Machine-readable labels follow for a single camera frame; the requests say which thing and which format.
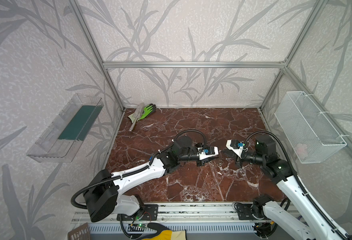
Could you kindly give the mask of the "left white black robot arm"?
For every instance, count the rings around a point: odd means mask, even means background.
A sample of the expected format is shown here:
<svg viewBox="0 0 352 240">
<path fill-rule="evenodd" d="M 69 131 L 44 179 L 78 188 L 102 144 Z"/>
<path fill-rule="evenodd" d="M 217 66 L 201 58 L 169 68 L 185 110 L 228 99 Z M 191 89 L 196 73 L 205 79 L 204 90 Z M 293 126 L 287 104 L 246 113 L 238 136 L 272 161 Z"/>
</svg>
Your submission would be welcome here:
<svg viewBox="0 0 352 240">
<path fill-rule="evenodd" d="M 93 223 L 110 214 L 137 219 L 144 214 L 145 204 L 138 195 L 127 196 L 126 192 L 175 172 L 181 163 L 196 162 L 202 167 L 218 155 L 218 147 L 208 146 L 204 133 L 195 129 L 184 130 L 169 146 L 153 153 L 147 163 L 119 172 L 98 172 L 86 187 L 74 193 L 71 204 L 87 210 Z"/>
</svg>

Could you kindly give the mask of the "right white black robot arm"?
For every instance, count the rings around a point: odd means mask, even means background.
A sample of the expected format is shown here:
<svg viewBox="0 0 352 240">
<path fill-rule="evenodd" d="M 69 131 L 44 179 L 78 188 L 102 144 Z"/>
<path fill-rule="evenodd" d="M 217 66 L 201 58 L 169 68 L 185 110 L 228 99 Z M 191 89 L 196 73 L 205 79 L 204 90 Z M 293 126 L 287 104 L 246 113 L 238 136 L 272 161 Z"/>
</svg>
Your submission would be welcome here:
<svg viewBox="0 0 352 240">
<path fill-rule="evenodd" d="M 254 199 L 257 212 L 280 226 L 295 240 L 352 240 L 352 235 L 336 223 L 306 189 L 278 137 L 268 131 L 257 131 L 251 135 L 261 135 L 254 151 L 249 150 L 247 142 L 228 140 L 224 152 L 239 163 L 259 165 L 298 210 L 304 222 L 288 213 L 268 195 Z"/>
</svg>

